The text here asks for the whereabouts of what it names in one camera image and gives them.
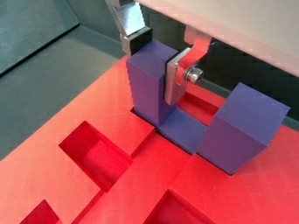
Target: blue rectangular block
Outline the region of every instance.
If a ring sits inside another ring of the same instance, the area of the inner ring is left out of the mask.
[[[126,60],[128,78],[134,102],[134,112],[158,126],[172,113],[176,104],[164,102],[165,61],[176,51],[152,40]]]
[[[288,109],[238,83],[213,116],[198,154],[232,174],[268,146]]]
[[[180,148],[193,154],[198,149],[206,126],[177,108],[156,129]]]

